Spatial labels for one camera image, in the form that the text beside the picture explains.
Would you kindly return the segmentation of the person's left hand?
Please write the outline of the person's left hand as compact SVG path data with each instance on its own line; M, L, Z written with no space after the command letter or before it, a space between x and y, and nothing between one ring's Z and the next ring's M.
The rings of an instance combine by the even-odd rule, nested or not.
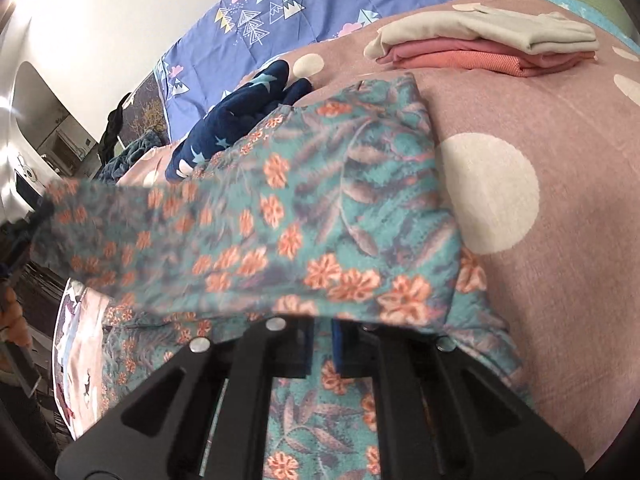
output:
M1 301L1 338L24 349L32 348L32 334L16 293L7 287Z

